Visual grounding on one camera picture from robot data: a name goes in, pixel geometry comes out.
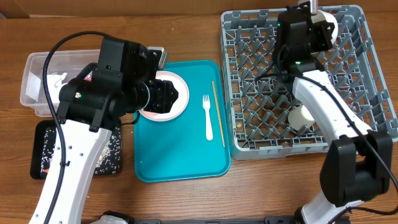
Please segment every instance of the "gray metal basket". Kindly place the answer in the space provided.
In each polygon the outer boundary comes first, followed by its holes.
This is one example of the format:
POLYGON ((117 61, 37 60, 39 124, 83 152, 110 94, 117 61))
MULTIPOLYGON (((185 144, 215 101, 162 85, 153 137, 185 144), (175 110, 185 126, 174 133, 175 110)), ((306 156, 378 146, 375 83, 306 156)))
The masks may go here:
MULTIPOLYGON (((359 6, 327 6, 338 21, 331 50, 315 54, 349 107, 373 130, 398 140, 398 122, 381 72, 368 24, 359 6)), ((268 159, 327 152, 316 124, 298 131, 287 123, 301 104, 274 78, 254 82, 271 64, 277 16, 285 9, 228 11, 221 16, 221 59, 234 159, 268 159)))

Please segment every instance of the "plastic fork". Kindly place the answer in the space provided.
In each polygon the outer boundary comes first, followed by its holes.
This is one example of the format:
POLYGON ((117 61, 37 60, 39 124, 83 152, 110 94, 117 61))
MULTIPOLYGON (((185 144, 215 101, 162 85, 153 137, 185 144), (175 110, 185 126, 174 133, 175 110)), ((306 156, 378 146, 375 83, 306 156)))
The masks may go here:
POLYGON ((213 140, 213 130, 211 128, 211 121, 210 121, 210 99, 209 95, 203 95, 203 109, 205 109, 206 114, 206 139, 211 141, 213 140))

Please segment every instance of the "pink plate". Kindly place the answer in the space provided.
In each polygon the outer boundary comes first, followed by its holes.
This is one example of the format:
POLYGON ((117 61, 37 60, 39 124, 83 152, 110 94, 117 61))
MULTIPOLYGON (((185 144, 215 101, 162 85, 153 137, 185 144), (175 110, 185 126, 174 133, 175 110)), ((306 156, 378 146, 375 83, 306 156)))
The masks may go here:
POLYGON ((178 117, 187 107, 189 101, 189 89, 185 81, 177 74, 167 71, 156 72, 156 79, 173 82, 174 88, 178 91, 178 99, 173 104, 169 113, 158 114, 140 110, 140 114, 153 121, 170 121, 178 117))

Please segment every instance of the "blue mat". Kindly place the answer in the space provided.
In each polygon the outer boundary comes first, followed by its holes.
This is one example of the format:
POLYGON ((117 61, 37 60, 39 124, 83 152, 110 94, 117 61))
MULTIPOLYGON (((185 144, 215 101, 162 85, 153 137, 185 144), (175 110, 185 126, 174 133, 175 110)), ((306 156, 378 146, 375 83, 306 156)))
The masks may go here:
POLYGON ((188 85, 190 98, 177 118, 155 122, 141 116, 134 125, 134 166, 144 182, 214 177, 225 174, 231 165, 226 133, 226 113, 220 70, 210 60, 168 63, 166 71, 181 76, 188 85), (225 148, 211 81, 215 82, 224 132, 225 148), (206 140, 202 96, 209 95, 213 140, 206 140))

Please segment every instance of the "wooden stick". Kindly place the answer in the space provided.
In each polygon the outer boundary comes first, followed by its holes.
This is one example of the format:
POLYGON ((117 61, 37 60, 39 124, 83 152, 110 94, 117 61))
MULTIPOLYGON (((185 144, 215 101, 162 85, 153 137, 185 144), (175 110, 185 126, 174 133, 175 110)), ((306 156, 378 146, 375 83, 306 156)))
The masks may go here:
POLYGON ((218 123, 220 124, 221 138, 223 140, 223 147, 225 147, 223 127, 221 125, 220 110, 218 109, 218 100, 217 100, 217 94, 216 94, 216 87, 214 86, 214 81, 212 81, 212 84, 213 84, 214 99, 216 101, 216 107, 217 107, 218 123))

